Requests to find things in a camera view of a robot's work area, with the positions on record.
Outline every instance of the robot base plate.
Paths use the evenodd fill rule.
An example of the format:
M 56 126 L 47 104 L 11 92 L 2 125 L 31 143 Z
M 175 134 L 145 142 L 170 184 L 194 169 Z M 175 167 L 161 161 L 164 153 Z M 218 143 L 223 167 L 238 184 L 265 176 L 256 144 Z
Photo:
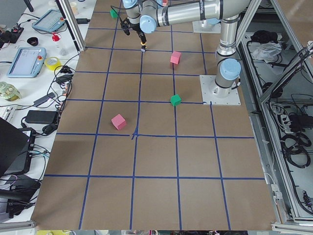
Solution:
M 193 21 L 192 26 L 194 33 L 221 33 L 221 24 L 211 25 L 208 23 L 202 26 L 202 21 Z
M 209 85 L 215 77 L 215 75 L 200 75 L 204 105 L 210 105 L 211 103 L 212 105 L 241 105 L 237 89 L 231 90 L 226 98 L 218 98 L 209 90 Z

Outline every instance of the green cube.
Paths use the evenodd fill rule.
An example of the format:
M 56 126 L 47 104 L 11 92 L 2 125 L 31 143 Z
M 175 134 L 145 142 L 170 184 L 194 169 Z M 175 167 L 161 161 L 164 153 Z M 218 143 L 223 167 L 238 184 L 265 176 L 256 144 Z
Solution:
M 110 15 L 112 16 L 113 19 L 116 19 L 118 17 L 118 14 L 113 9 L 110 10 Z
M 178 94 L 171 97 L 171 103 L 175 107 L 181 103 L 181 98 Z

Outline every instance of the red object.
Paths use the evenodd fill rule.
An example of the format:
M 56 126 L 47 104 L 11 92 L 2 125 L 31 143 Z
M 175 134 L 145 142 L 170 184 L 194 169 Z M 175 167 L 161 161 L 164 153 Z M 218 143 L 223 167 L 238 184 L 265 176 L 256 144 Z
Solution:
M 57 35 L 56 33 L 52 33 L 52 40 L 54 42 L 57 42 L 59 41 L 61 38 L 59 37 L 59 35 Z
M 171 56 L 171 63 L 178 65 L 180 61 L 180 56 L 181 56 L 180 52 L 174 51 Z
M 122 117 L 121 114 L 113 117 L 111 121 L 117 130 L 122 130 L 126 126 L 126 120 Z

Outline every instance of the yellow tape roll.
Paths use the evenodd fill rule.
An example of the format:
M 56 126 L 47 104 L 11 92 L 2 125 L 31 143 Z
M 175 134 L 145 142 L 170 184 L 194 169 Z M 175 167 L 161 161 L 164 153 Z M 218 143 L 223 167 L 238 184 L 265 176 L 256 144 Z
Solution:
M 59 70 L 62 66 L 58 57 L 49 57 L 45 59 L 45 65 L 52 71 L 54 71 L 56 68 Z

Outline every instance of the pink cube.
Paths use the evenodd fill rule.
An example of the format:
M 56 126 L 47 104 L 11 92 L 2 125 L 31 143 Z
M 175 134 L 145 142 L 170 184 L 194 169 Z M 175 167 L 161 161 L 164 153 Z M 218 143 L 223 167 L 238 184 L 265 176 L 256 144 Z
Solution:
M 122 117 L 121 114 L 113 117 L 111 121 L 117 130 L 122 130 L 126 126 L 126 120 Z
M 172 53 L 172 56 L 171 56 L 171 63 L 174 63 L 174 64 L 178 65 L 179 64 L 179 60 L 180 60 L 180 56 L 181 56 L 180 52 L 174 51 Z

